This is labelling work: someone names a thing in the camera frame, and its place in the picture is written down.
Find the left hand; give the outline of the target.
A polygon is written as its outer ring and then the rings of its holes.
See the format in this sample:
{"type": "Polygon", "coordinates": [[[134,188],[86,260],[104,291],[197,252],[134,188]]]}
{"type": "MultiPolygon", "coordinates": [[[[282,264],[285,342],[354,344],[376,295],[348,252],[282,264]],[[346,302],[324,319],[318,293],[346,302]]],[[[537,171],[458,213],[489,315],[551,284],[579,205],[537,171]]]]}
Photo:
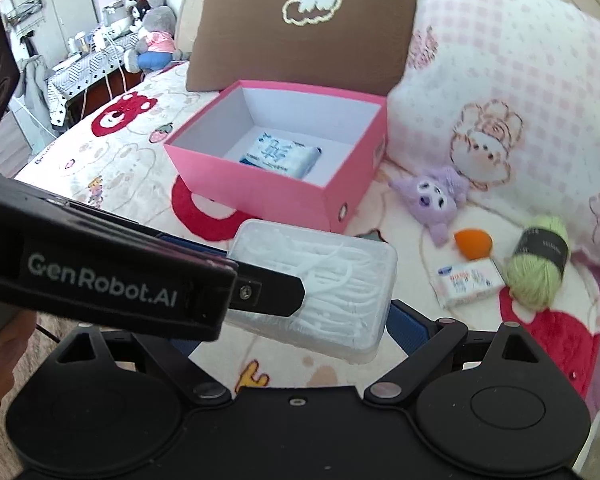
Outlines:
{"type": "Polygon", "coordinates": [[[35,312],[23,310],[0,331],[0,407],[15,385],[14,369],[27,351],[37,320],[35,312]]]}

